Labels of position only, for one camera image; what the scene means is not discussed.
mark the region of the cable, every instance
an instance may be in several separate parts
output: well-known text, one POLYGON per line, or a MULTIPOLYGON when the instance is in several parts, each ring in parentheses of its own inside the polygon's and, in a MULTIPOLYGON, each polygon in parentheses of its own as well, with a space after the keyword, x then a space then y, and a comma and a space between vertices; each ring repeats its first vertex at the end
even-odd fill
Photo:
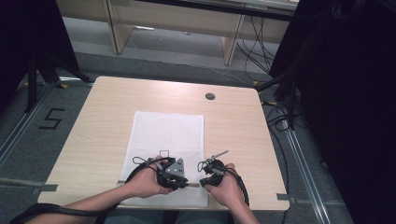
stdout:
POLYGON ((261 29, 260 29, 260 31, 259 31, 258 33, 257 33, 256 26, 255 26, 255 24, 254 24, 254 21, 253 21, 253 17, 250 17, 250 21, 251 21, 251 24, 252 24, 252 26, 253 26, 254 33, 255 33, 255 35, 256 35, 256 40, 259 41, 259 44, 260 44, 260 46, 262 47, 262 53, 263 53, 263 55, 264 55, 264 60, 265 60, 265 63, 266 63, 266 65, 267 65, 267 68, 268 68, 268 70, 271 70, 271 64, 270 64, 270 62, 269 62, 269 60, 268 60, 268 57, 267 57, 265 51, 267 51, 269 54, 271 54, 271 53, 265 48, 264 44, 262 43, 262 42, 263 42, 262 27, 263 27, 263 25, 264 25, 264 18, 262 18, 261 29))
POLYGON ((239 77, 235 77, 235 76, 232 76, 232 75, 228 75, 228 74, 225 74, 225 73, 221 73, 221 72, 216 71, 215 69, 210 68, 210 67, 199 66, 199 65, 192 65, 192 64, 184 64, 184 63, 167 63, 167 62, 163 62, 163 61, 154 61, 154 60, 150 60, 150 59, 148 59, 146 56, 144 56, 143 52, 140 50, 140 48, 138 48, 138 47, 134 44, 134 42, 132 41, 132 39, 131 39, 131 43, 132 43, 132 45, 136 48, 136 50, 139 51, 139 53, 140 53, 139 56, 140 56, 142 59, 144 59, 144 60, 146 60, 146 61, 148 61, 148 62, 151 62, 151 63, 164 63, 164 64, 170 64, 170 65, 181 65, 181 66, 188 66, 188 67, 194 67, 194 68, 207 69, 207 70, 210 70, 210 71, 212 71, 212 72, 215 72, 215 73, 220 74, 220 75, 225 76, 225 77, 232 77, 232 78, 235 78, 235 79, 239 80, 239 81, 242 82, 242 83, 245 83, 245 84, 247 84, 247 85, 249 85, 249 86, 252 86, 251 83, 247 83, 246 81, 242 80, 242 79, 239 78, 239 77))
POLYGON ((299 126, 300 128, 304 128, 304 129, 309 128, 309 126, 308 126, 307 124, 301 125, 301 124, 299 124, 295 119, 293 120, 293 122, 294 122, 294 124, 296 124, 296 125, 299 126))
MULTIPOLYGON (((246 49, 248 49, 248 46, 245 44, 245 40, 244 40, 244 39, 242 40, 242 43, 244 44, 244 47, 245 47, 246 49)), ((262 55, 262 54, 260 54, 260 53, 256 53, 256 52, 254 52, 254 51, 252 51, 252 53, 255 54, 255 55, 257 55, 257 56, 260 56, 260 57, 265 57, 265 55, 262 55)))
POLYGON ((355 0, 352 5, 351 1, 336 0, 332 7, 332 16, 341 20, 357 18, 363 11, 364 3, 365 0, 355 0))
MULTIPOLYGON (((272 113, 275 109, 277 109, 277 106, 275 106, 275 107, 270 111, 270 113, 268 113, 268 115, 267 115, 267 120, 269 119, 271 113, 272 113)), ((278 118, 282 118, 282 117, 286 117, 286 116, 281 115, 281 116, 278 116, 278 117, 276 117, 276 118, 274 118, 274 119, 278 119, 278 118)), ((280 151, 281 151, 281 153, 282 153, 283 162, 284 162, 284 164, 285 164, 286 193, 289 194, 289 190, 290 190, 290 189, 289 189, 289 187, 290 187, 290 182, 289 182, 289 181, 290 181, 290 177, 289 177, 289 165, 288 165, 288 160, 286 159, 285 150, 284 150, 284 148, 282 147, 282 145, 280 144, 279 138, 277 137, 276 133, 275 133, 274 130, 271 128, 272 125, 268 124, 268 121, 267 121, 267 125, 268 125, 268 130, 269 130, 270 133, 273 135, 273 137, 276 139, 277 144, 279 145, 280 151)), ((285 223, 285 221, 286 221, 286 216, 287 216, 287 214, 288 214, 288 211, 289 211, 289 210, 286 210, 286 211, 283 213, 283 217, 282 217, 281 224, 284 224, 284 223, 285 223)))
POLYGON ((235 179, 238 182, 238 185, 241 188, 242 193, 244 195, 245 203, 247 204, 247 206, 249 206, 248 190, 245 186, 244 181, 242 180, 242 177, 235 171, 235 169, 227 168, 227 167, 220 167, 220 166, 213 166, 212 169, 218 169, 220 171, 227 172, 228 174, 235 177, 235 179))
POLYGON ((247 59, 246 59, 246 61, 245 61, 245 71, 246 71, 246 65, 247 65, 247 62, 248 62, 248 59, 250 59, 252 62, 254 62, 257 66, 259 66, 260 67, 260 69, 262 70, 262 71, 264 71, 265 73, 267 73, 268 74, 268 69, 266 68, 266 67, 264 67, 261 63, 259 63, 255 58, 253 58, 252 56, 250 56, 250 53, 252 52, 252 49, 250 49, 250 52, 249 53, 246 53, 242 48, 241 48, 241 46, 239 46, 239 44, 237 43, 236 44, 236 46, 238 46, 238 48, 242 51, 242 53, 247 57, 247 59))
POLYGON ((134 163, 134 164, 146 164, 147 166, 149 166, 149 165, 151 165, 152 163, 154 163, 154 162, 157 162, 157 161, 166 161, 167 159, 166 158, 159 158, 159 159, 152 159, 152 158, 148 158, 148 160, 145 160, 145 159, 143 159, 143 158, 141 158, 141 157, 133 157, 132 158, 132 162, 134 163), (135 161, 135 159, 139 159, 139 160, 141 160, 141 161, 143 161, 143 162, 136 162, 135 161))

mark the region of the black cord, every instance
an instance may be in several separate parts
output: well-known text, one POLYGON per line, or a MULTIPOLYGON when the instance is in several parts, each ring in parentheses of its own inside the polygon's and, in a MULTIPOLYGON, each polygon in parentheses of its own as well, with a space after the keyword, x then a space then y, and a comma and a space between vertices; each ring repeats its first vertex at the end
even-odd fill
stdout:
MULTIPOLYGON (((279 138, 277 137, 276 133, 274 132, 274 130, 273 130, 272 127, 271 127, 271 126, 273 126, 273 125, 276 126, 281 120, 286 119, 287 117, 286 117, 285 115, 281 115, 281 116, 278 116, 278 117, 276 117, 276 118, 271 119, 270 121, 268 121, 268 120, 269 120, 269 117, 270 117, 270 115, 271 115, 271 113, 272 113, 275 109, 278 109, 278 107, 277 107, 277 106, 274 107, 274 108, 270 111, 270 113, 268 113, 266 119, 267 119, 268 130, 270 131, 270 133, 272 134, 272 136, 276 139, 277 144, 279 145, 280 151, 281 151, 281 153, 282 153, 283 162, 284 162, 284 164, 285 164, 286 193, 289 194, 289 189, 290 189, 290 177, 289 177, 289 165, 288 165, 288 160, 286 159, 285 150, 284 150, 284 148, 282 147, 282 145, 280 144, 279 138)), ((288 210, 286 210, 286 211, 283 213, 283 217, 282 217, 282 221, 281 221, 282 224, 284 224, 285 221, 286 221, 287 213, 288 213, 288 210)))
POLYGON ((198 162, 198 164, 197 164, 198 172, 201 172, 204 169, 204 165, 205 165, 205 161, 198 162))
MULTIPOLYGON (((262 27, 264 26, 264 18, 262 18, 262 27)), ((262 33, 262 31, 263 31, 263 29, 261 28, 261 36, 262 36, 262 39, 261 39, 261 43, 262 43, 262 49, 264 50, 264 51, 267 51, 267 53, 270 55, 270 56, 272 56, 273 58, 275 58, 275 55, 274 54, 272 54, 265 46, 264 46, 264 41, 263 41, 263 33, 262 33)))
MULTIPOLYGON (((150 165, 157 161, 166 161, 166 160, 168 160, 168 158, 159 158, 159 159, 155 159, 155 160, 150 158, 148 160, 144 160, 143 158, 140 158, 140 157, 133 157, 133 162, 135 164, 139 164, 139 166, 132 171, 132 173, 126 179, 125 183, 128 183, 132 179, 132 177, 137 172, 139 172, 141 169, 150 168, 154 172, 157 172, 154 168, 150 167, 150 165), (135 159, 139 159, 143 162, 136 163, 135 159)), ((83 211, 83 210, 77 210, 77 209, 71 209, 71 208, 64 208, 64 207, 61 207, 60 205, 52 204, 52 203, 37 203, 37 204, 34 204, 33 206, 29 207, 28 209, 26 209, 26 211, 23 212, 22 214, 14 217, 11 220, 10 224, 24 223, 24 222, 28 221, 29 219, 31 219, 32 217, 42 215, 42 214, 64 214, 64 215, 79 216, 79 217, 97 217, 97 219, 95 220, 95 224, 103 224, 103 223, 105 223, 107 215, 111 211, 116 209, 118 205, 119 205, 119 203, 116 203, 113 206, 111 206, 107 209, 101 210, 101 211, 83 211)))
POLYGON ((264 55, 264 60, 265 60, 265 63, 266 63, 266 65, 267 65, 267 70, 269 71, 269 70, 271 70, 271 64, 270 64, 269 61, 268 61, 268 57, 267 57, 265 51, 267 51, 268 53, 270 53, 270 52, 265 48, 264 44, 262 43, 263 37, 260 39, 260 35, 262 36, 262 32, 263 32, 262 27, 263 27, 263 25, 264 25, 264 18, 262 18, 261 29, 260 29, 259 32, 257 32, 256 26, 254 25, 253 17, 250 17, 250 21, 251 21, 251 24, 253 25, 254 33, 256 34, 256 40, 259 41, 259 44, 260 44, 260 46, 262 47, 262 53, 263 53, 263 55, 264 55))
POLYGON ((266 73, 268 73, 268 69, 266 67, 264 67, 261 63, 259 63, 257 61, 257 59, 253 58, 252 56, 250 56, 250 53, 252 52, 252 49, 249 50, 249 53, 246 53, 241 46, 239 46, 239 43, 236 44, 236 46, 238 46, 238 48, 242 51, 242 53, 247 57, 247 59, 245 60, 245 70, 246 70, 246 65, 248 60, 251 60, 252 62, 254 62, 258 67, 260 67, 260 69, 266 73))
POLYGON ((228 174, 232 175, 235 177, 236 182, 238 183, 239 187, 242 190, 242 193, 244 195, 245 203, 247 206, 249 206, 249 199, 248 199, 248 190, 245 186, 244 181, 242 180, 242 177, 235 171, 235 169, 232 168, 225 168, 225 167, 219 167, 219 166, 213 166, 212 169, 217 169, 223 172, 227 172, 228 174))
POLYGON ((308 126, 307 124, 301 125, 301 124, 299 124, 295 119, 293 120, 293 122, 294 122, 295 125, 299 126, 300 128, 304 128, 304 129, 309 128, 309 126, 308 126))
MULTIPOLYGON (((249 50, 248 46, 247 46, 246 43, 245 43, 245 40, 242 40, 242 44, 244 44, 245 49, 249 50)), ((257 55, 257 56, 260 56, 260 57, 265 57, 265 55, 262 55, 262 54, 260 54, 260 53, 254 52, 254 51, 252 51, 252 53, 255 54, 255 55, 257 55)))
POLYGON ((363 11, 365 0, 335 1, 332 7, 332 16, 336 19, 346 20, 357 18, 363 11))

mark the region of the floor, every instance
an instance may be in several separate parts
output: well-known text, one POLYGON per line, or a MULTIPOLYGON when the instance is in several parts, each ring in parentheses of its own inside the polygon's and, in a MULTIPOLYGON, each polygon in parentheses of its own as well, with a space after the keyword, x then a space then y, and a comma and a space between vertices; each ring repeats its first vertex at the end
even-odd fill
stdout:
MULTIPOLYGON (((68 18, 64 18, 64 23, 76 52, 80 69, 91 77, 98 75, 142 77, 250 88, 257 82, 263 83, 271 79, 258 66, 247 61, 247 57, 240 49, 235 51, 233 63, 224 65, 221 40, 218 36, 158 29, 135 29, 122 54, 116 55, 112 51, 106 23, 68 18)), ((241 40, 238 43, 244 49, 244 43, 241 40)), ((247 49, 244 49, 246 51, 253 47, 256 52, 260 50, 254 41, 246 41, 245 44, 247 45, 247 49)), ((265 43, 264 46, 276 55, 278 45, 265 43)), ((59 73, 61 76, 68 76, 64 71, 59 73)), ((261 92, 262 101, 273 102, 275 90, 276 86, 261 92)), ((24 137, 14 152, 9 155, 7 162, 3 166, 0 165, 0 178, 45 182, 51 166, 56 161, 59 151, 62 150, 62 145, 67 137, 65 133, 70 132, 89 91, 90 87, 79 82, 70 85, 67 92, 62 89, 52 90, 36 115, 39 119, 34 119, 29 124, 24 137), (62 114, 64 125, 60 125, 56 132, 48 134, 43 130, 38 131, 32 128, 43 125, 42 118, 47 115, 48 111, 60 106, 68 106, 71 109, 68 109, 66 114, 62 114), (31 147, 43 149, 32 154, 29 151, 31 147), (32 154, 30 158, 26 159, 26 155, 30 154, 32 154), (46 158, 47 161, 43 161, 43 155, 50 155, 46 158), (32 165, 29 164, 36 165, 39 170, 30 168, 32 165)), ((14 102, 16 103, 11 104, 7 111, 0 114, 1 142, 7 139, 21 118, 25 108, 25 97, 26 87, 22 86, 15 96, 14 102)), ((263 114, 267 120, 279 116, 277 113, 273 106, 265 105, 263 107, 263 114)), ((323 222, 320 219, 315 206, 313 206, 315 202, 312 201, 310 190, 307 189, 302 178, 304 172, 301 170, 299 160, 290 146, 288 135, 281 130, 282 125, 283 123, 279 122, 272 126, 274 130, 272 137, 279 167, 285 185, 289 189, 290 210, 286 215, 286 220, 282 220, 283 212, 255 211, 259 221, 261 223, 353 223, 330 173, 321 164, 321 155, 309 131, 309 124, 304 121, 304 116, 299 116, 295 119, 295 134, 308 172, 323 201, 330 222, 323 222)), ((3 201, 0 203, 0 223, 17 215, 23 210, 23 207, 33 204, 37 197, 32 194, 30 187, 12 187, 0 184, 0 188, 2 189, 0 192, 1 201, 3 201), (9 202, 18 203, 6 206, 9 202)))

